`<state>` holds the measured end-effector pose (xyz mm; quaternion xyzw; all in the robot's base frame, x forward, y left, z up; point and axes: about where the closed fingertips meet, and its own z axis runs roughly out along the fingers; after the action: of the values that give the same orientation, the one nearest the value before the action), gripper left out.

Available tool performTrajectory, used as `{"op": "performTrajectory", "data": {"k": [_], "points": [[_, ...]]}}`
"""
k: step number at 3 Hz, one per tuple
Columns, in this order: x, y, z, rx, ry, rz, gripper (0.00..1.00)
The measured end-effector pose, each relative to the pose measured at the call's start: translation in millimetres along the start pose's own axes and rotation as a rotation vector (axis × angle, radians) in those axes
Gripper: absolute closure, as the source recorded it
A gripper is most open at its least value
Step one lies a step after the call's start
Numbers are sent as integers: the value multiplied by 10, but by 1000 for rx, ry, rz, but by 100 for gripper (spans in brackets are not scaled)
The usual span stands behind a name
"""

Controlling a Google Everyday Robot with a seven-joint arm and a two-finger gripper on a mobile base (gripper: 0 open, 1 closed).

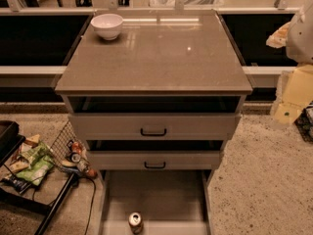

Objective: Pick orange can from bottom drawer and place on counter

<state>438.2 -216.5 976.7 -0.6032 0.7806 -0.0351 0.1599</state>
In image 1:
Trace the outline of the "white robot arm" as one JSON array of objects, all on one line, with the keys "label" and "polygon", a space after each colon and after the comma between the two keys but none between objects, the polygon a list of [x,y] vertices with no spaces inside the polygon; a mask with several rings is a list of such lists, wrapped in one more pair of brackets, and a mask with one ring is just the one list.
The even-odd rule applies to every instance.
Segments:
[{"label": "white robot arm", "polygon": [[313,0],[306,0],[290,22],[268,37],[266,45],[285,47],[287,57],[297,62],[271,110],[274,120],[292,124],[313,101]]}]

